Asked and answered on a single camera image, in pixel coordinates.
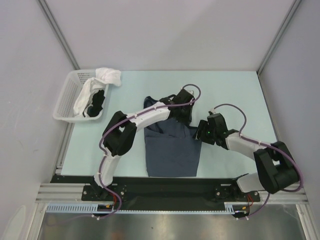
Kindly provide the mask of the blue tank top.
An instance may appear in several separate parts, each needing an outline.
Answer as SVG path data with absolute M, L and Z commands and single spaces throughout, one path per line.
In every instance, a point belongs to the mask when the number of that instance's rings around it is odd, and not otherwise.
M 149 177 L 196 177 L 202 142 L 193 138 L 197 128 L 174 118 L 144 128 L 145 164 Z

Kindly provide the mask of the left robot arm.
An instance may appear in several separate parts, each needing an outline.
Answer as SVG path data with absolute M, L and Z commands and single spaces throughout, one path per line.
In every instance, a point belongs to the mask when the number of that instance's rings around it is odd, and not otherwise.
M 103 152 L 97 173 L 93 176 L 93 194 L 100 200 L 110 196 L 113 177 L 123 155 L 133 146 L 136 133 L 140 130 L 168 119 L 189 125 L 192 121 L 192 108 L 200 98 L 201 91 L 194 96 L 190 90 L 182 88 L 178 94 L 163 97 L 140 111 L 125 114 L 117 111 L 105 128 L 99 141 Z

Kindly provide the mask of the black tank top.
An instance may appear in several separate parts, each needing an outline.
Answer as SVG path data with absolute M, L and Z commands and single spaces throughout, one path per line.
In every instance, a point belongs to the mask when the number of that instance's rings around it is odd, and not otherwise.
M 102 105 L 105 100 L 104 94 L 105 94 L 104 90 L 99 90 L 97 93 L 93 95 L 91 103 L 89 103 L 85 107 L 82 113 L 83 117 L 93 118 L 99 115 L 100 111 L 103 109 Z

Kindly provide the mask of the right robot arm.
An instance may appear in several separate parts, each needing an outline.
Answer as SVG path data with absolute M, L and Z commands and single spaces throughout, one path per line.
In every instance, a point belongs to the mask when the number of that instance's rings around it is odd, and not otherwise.
M 240 153 L 254 161 L 257 172 L 238 177 L 236 185 L 230 188 L 231 196 L 237 201 L 242 201 L 255 190 L 275 194 L 278 191 L 288 192 L 287 187 L 295 183 L 299 183 L 296 189 L 299 191 L 303 185 L 302 173 L 284 142 L 266 143 L 251 139 L 238 130 L 228 129 L 220 113 L 211 113 L 206 120 L 201 120 L 193 138 Z

